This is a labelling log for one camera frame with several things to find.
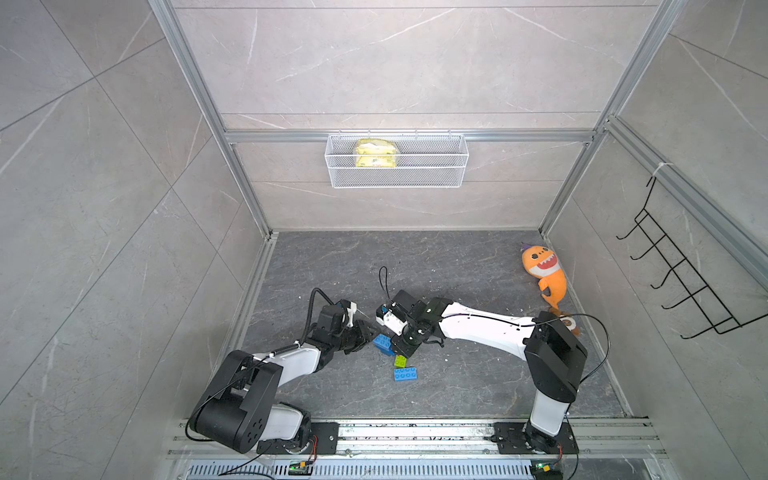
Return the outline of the blue long lego brick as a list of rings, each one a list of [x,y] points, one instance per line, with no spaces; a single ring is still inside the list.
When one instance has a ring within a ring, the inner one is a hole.
[[[418,372],[414,367],[396,368],[393,377],[396,382],[413,381],[418,379]]]

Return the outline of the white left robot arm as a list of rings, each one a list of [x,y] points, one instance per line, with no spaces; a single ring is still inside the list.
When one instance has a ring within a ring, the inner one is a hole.
[[[371,328],[356,314],[355,302],[333,301],[313,289],[298,340],[266,353],[233,350],[225,356],[186,421],[187,439],[241,454],[264,442],[303,451],[313,440],[311,414],[278,402],[277,391],[321,371],[336,353],[349,355],[370,343]]]

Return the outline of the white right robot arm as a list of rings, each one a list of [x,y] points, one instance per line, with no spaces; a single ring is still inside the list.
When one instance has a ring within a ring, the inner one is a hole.
[[[589,374],[587,348],[563,316],[542,311],[536,317],[512,317],[434,298],[425,303],[400,291],[381,305],[376,321],[392,336],[391,348],[411,357],[428,343],[446,339],[489,346],[526,362],[536,388],[524,423],[496,423],[491,440],[501,454],[533,452],[576,455],[579,447],[567,413]]]

